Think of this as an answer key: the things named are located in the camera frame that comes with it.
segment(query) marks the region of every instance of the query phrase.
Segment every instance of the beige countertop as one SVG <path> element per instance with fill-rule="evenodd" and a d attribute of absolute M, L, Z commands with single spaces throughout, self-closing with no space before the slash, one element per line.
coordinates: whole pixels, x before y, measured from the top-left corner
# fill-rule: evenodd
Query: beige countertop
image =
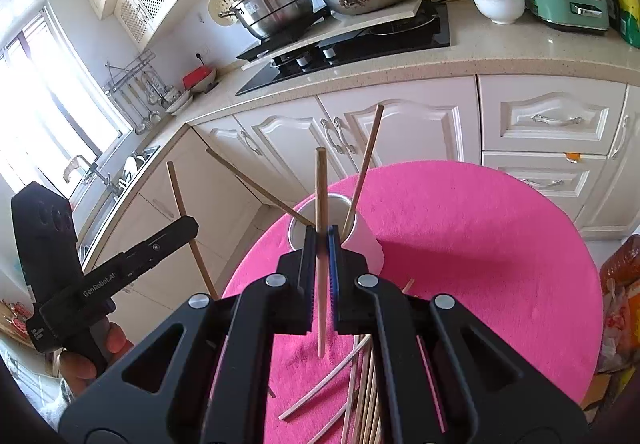
<path fill-rule="evenodd" d="M 616 31 L 605 36 L 563 33 L 526 13 L 511 26 L 483 17 L 472 1 L 448 4 L 451 47 L 406 52 L 328 68 L 258 89 L 236 92 L 262 66 L 226 74 L 193 100 L 180 123 L 198 125 L 273 103 L 348 88 L 472 74 L 545 74 L 620 81 L 640 86 L 640 50 Z"/>

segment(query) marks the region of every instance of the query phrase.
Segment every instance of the floor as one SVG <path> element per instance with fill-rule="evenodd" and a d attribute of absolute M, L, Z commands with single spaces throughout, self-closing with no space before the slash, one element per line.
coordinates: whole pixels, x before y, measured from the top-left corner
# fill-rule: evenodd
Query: floor
<path fill-rule="evenodd" d="M 220 278 L 216 282 L 216 290 L 224 291 L 226 284 L 231 280 L 233 273 L 235 272 L 242 259 L 246 256 L 258 239 L 264 234 L 264 232 L 271 227 L 271 225 L 282 217 L 284 213 L 273 206 L 263 205 L 258 209 L 255 214 L 254 220 L 251 222 L 251 226 L 245 232 L 244 236 L 240 240 L 238 247 L 229 258 L 225 268 L 220 275 Z M 585 241 L 587 249 L 591 254 L 591 258 L 598 270 L 600 266 L 620 247 L 623 241 L 618 240 L 596 240 Z"/>

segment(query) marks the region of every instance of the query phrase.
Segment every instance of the window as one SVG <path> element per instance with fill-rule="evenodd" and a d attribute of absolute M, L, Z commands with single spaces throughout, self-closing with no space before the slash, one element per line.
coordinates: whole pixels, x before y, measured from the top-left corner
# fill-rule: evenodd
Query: window
<path fill-rule="evenodd" d="M 46 9 L 0 51 L 0 173 L 14 191 L 32 180 L 67 198 L 131 127 L 78 63 Z"/>

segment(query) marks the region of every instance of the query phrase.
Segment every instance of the silver screw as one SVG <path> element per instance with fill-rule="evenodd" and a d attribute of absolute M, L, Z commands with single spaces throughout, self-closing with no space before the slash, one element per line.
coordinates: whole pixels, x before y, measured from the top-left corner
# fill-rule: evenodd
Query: silver screw
<path fill-rule="evenodd" d="M 264 280 L 264 283 L 266 283 L 269 287 L 282 287 L 285 283 L 287 283 L 287 278 L 284 275 L 273 273 Z"/>
<path fill-rule="evenodd" d="M 449 296 L 449 294 L 438 294 L 435 302 L 436 307 L 444 310 L 453 309 L 453 306 L 456 304 L 456 300 L 454 300 L 452 296 Z"/>
<path fill-rule="evenodd" d="M 209 304 L 210 298 L 206 294 L 194 294 L 189 299 L 189 307 L 192 309 L 204 309 Z"/>
<path fill-rule="evenodd" d="M 358 283 L 363 287 L 375 287 L 378 284 L 378 277 L 376 275 L 360 275 Z"/>

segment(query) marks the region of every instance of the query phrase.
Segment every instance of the pink tablecloth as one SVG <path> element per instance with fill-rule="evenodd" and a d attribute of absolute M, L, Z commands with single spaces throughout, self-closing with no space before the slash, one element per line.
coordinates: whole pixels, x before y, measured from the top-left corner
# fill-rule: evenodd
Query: pink tablecloth
<path fill-rule="evenodd" d="M 350 196 L 350 177 L 330 187 Z M 430 299 L 450 293 L 579 402 L 600 347 L 602 297 L 591 257 L 566 215 L 501 172 L 425 161 L 369 171 L 358 210 L 385 253 L 381 277 Z M 252 248 L 225 296 L 273 273 L 289 251 L 289 216 Z M 306 443 L 346 401 L 348 369 L 286 422 L 278 415 L 351 350 L 352 336 L 328 329 L 317 357 L 317 322 L 305 337 L 276 336 L 265 442 Z M 323 442 L 339 442 L 342 423 Z"/>

